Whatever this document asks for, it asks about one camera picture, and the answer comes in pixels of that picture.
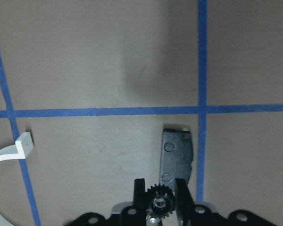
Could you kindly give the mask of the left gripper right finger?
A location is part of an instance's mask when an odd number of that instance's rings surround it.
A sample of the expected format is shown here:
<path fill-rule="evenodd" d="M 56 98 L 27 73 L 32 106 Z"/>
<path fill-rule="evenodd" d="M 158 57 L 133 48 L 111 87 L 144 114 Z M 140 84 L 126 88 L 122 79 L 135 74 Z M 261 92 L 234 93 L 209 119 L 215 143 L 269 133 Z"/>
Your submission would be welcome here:
<path fill-rule="evenodd" d="M 183 226 L 214 226 L 211 210 L 195 204 L 184 179 L 175 180 L 175 209 L 179 223 Z"/>

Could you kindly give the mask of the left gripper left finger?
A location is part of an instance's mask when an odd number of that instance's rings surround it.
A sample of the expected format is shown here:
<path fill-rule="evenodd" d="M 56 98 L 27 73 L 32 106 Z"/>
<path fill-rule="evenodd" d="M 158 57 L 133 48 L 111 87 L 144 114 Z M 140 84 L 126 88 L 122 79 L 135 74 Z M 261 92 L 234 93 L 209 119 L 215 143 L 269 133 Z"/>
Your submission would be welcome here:
<path fill-rule="evenodd" d="M 145 179 L 135 179 L 133 189 L 133 202 L 125 207 L 119 217 L 120 226 L 146 225 L 146 192 Z"/>

